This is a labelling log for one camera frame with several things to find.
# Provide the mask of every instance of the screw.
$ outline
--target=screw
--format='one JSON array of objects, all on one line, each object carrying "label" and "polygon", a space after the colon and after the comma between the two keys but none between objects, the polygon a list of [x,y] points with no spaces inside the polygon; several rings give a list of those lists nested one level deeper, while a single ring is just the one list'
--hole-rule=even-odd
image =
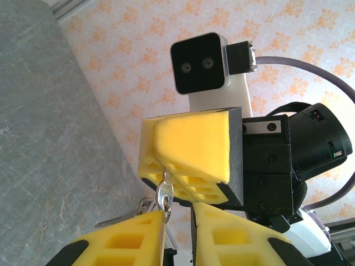
[{"label": "screw", "polygon": [[276,125],[274,123],[270,123],[267,125],[268,131],[275,131],[276,130]]},{"label": "screw", "polygon": [[268,210],[268,205],[266,204],[266,202],[260,202],[257,207],[262,212],[266,212]]},{"label": "screw", "polygon": [[270,154],[268,157],[267,157],[267,160],[269,163],[275,163],[277,162],[277,156],[274,155],[274,154]]},{"label": "screw", "polygon": [[266,178],[264,177],[259,177],[257,179],[257,184],[260,186],[260,187],[266,187],[267,186],[267,180]]}]

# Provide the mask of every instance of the black connector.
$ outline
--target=black connector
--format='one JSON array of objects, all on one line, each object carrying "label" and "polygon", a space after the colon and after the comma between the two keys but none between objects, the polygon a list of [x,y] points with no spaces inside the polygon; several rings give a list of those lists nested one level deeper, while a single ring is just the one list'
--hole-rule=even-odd
[{"label": "black connector", "polygon": [[257,69],[255,49],[251,42],[229,44],[226,46],[226,53],[230,75],[249,73]]}]

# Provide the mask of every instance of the gray countertop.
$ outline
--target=gray countertop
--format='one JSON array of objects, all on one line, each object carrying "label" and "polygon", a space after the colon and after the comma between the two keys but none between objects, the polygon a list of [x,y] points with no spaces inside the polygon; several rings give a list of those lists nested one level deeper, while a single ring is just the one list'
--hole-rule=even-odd
[{"label": "gray countertop", "polygon": [[0,265],[45,265],[143,190],[48,5],[0,0],[0,27]]}]

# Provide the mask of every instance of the gray cable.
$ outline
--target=gray cable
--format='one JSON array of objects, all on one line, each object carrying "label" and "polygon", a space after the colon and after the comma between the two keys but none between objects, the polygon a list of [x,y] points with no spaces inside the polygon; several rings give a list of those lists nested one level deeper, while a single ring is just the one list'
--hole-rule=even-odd
[{"label": "gray cable", "polygon": [[[341,89],[346,95],[348,95],[348,97],[355,104],[355,91],[346,82],[344,82],[343,80],[341,80],[337,76],[333,75],[332,73],[329,73],[328,71],[325,71],[324,69],[321,69],[315,65],[312,65],[312,64],[309,64],[309,63],[306,63],[306,62],[303,62],[303,61],[300,61],[297,59],[286,58],[286,57],[257,57],[256,64],[258,64],[258,65],[263,65],[263,64],[289,65],[291,67],[300,68],[305,71],[316,74],[317,76],[320,76],[320,77],[328,80],[330,83],[334,84],[339,89]],[[354,186],[355,186],[355,172],[350,177],[348,182],[346,182],[346,184],[338,192],[336,192],[335,194],[331,195],[330,197],[323,199],[319,202],[306,205],[303,209],[305,211],[309,211],[311,209],[321,208],[321,207],[329,205],[335,201],[338,201],[340,198],[344,197],[348,192],[350,192]]]}]

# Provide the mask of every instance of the orange floral wallpaper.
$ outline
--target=orange floral wallpaper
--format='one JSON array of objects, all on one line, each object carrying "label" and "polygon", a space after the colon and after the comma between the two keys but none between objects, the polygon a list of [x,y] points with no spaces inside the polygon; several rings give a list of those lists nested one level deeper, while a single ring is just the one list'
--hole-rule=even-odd
[{"label": "orange floral wallpaper", "polygon": [[[93,0],[60,21],[133,170],[141,120],[189,111],[175,92],[169,48],[177,40],[214,31],[229,43],[253,40],[257,55],[302,59],[355,88],[355,4],[352,0]],[[290,101],[321,102],[340,119],[355,145],[355,108],[321,78],[288,66],[260,66],[247,75],[254,116]],[[339,190],[355,165],[308,181],[306,203]],[[355,189],[317,210],[324,222],[355,217]],[[170,229],[190,248],[189,210],[173,206]]]}]

